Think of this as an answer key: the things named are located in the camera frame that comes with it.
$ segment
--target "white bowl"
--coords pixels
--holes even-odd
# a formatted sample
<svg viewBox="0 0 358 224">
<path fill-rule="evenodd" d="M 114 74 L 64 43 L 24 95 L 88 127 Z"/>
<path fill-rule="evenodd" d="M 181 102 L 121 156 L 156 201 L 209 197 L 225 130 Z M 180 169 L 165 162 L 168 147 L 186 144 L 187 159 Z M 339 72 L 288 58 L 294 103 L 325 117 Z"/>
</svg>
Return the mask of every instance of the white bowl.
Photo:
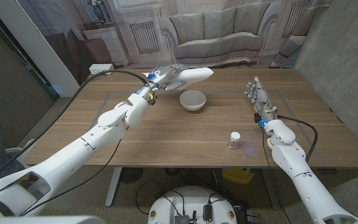
<svg viewBox="0 0 358 224">
<path fill-rule="evenodd" d="M 206 96 L 201 91 L 188 90 L 180 95 L 179 100 L 181 105 L 187 110 L 196 111 L 204 106 Z"/>
</svg>

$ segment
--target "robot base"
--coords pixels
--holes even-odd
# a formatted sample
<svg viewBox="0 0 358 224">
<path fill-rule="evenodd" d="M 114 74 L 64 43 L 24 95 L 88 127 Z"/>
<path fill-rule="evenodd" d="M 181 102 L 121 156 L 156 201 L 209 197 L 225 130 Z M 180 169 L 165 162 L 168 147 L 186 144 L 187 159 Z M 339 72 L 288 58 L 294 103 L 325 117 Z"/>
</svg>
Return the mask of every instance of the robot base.
<svg viewBox="0 0 358 224">
<path fill-rule="evenodd" d="M 180 195 L 178 195 L 176 192 L 168 191 L 164 194 L 164 196 L 166 196 L 166 198 L 168 198 L 178 210 L 180 215 L 179 217 L 176 217 L 176 219 L 177 221 L 181 220 L 181 224 L 189 223 L 187 220 L 191 220 L 193 218 L 194 211 L 196 211 L 196 222 L 190 221 L 190 223 L 237 223 L 237 218 L 232 205 L 215 191 L 200 186 L 182 186 L 177 187 L 173 190 L 181 193 L 183 198 L 185 199 L 184 215 L 188 215 L 188 217 L 180 217 L 181 215 L 183 215 L 183 200 Z M 208 199 L 210 195 L 212 195 L 210 201 L 213 202 L 211 205 L 212 219 L 211 221 L 206 222 L 203 219 L 203 207 L 204 205 L 208 204 Z M 175 216 L 178 216 L 177 211 L 175 210 L 175 207 L 166 198 L 161 196 L 154 202 L 150 209 L 148 224 L 177 223 L 177 221 L 175 221 Z"/>
</svg>

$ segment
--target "sofa cushion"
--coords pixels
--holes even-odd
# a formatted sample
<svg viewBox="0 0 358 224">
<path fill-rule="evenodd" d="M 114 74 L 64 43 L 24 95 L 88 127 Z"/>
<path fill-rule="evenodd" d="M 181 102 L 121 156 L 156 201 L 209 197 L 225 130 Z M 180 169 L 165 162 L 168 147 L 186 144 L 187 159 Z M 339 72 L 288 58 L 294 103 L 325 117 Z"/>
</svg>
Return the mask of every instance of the sofa cushion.
<svg viewBox="0 0 358 224">
<path fill-rule="evenodd" d="M 176 58 L 210 57 L 221 53 L 221 38 L 192 40 L 175 47 Z"/>
<path fill-rule="evenodd" d="M 171 21 L 177 30 L 179 44 L 204 39 L 204 15 L 202 13 L 172 16 Z"/>
<path fill-rule="evenodd" d="M 176 58 L 201 58 L 223 55 L 236 50 L 259 50 L 262 38 L 249 32 L 230 34 L 221 38 L 192 40 L 175 47 Z"/>
<path fill-rule="evenodd" d="M 256 34 L 269 4 L 269 2 L 255 2 L 238 6 L 234 19 L 234 33 L 251 32 Z"/>
<path fill-rule="evenodd" d="M 204 12 L 204 39 L 223 37 L 233 33 L 236 8 Z"/>
<path fill-rule="evenodd" d="M 221 46 L 224 54 L 235 50 L 259 50 L 262 38 L 250 32 L 238 32 L 222 37 Z"/>
<path fill-rule="evenodd" d="M 227 54 L 212 56 L 212 57 L 203 57 L 203 58 L 178 58 L 177 63 L 182 63 L 185 65 L 199 65 L 199 66 L 216 66 L 217 63 L 224 64 L 225 60 L 233 61 L 243 61 L 244 57 L 255 58 L 258 54 L 257 50 L 237 50 L 234 52 L 229 52 Z"/>
</svg>

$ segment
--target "door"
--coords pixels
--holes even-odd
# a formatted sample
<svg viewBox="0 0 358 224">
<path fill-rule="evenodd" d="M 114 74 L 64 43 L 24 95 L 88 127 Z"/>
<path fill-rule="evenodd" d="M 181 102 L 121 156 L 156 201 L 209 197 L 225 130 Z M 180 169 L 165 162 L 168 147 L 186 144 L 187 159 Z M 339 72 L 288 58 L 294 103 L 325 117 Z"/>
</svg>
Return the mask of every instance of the door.
<svg viewBox="0 0 358 224">
<path fill-rule="evenodd" d="M 16 147 L 53 100 L 0 37 L 0 138 Z"/>
</svg>

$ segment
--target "yellow object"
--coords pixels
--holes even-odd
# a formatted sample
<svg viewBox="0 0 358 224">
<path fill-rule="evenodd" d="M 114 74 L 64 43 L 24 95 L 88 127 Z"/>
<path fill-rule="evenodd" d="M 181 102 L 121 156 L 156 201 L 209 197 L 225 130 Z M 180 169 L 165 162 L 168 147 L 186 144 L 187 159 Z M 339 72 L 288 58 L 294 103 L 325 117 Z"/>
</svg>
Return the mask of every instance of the yellow object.
<svg viewBox="0 0 358 224">
<path fill-rule="evenodd" d="M 231 167 L 224 168 L 222 170 L 223 178 L 239 184 L 246 184 L 250 182 L 253 176 L 254 172 L 251 168 Z"/>
</svg>

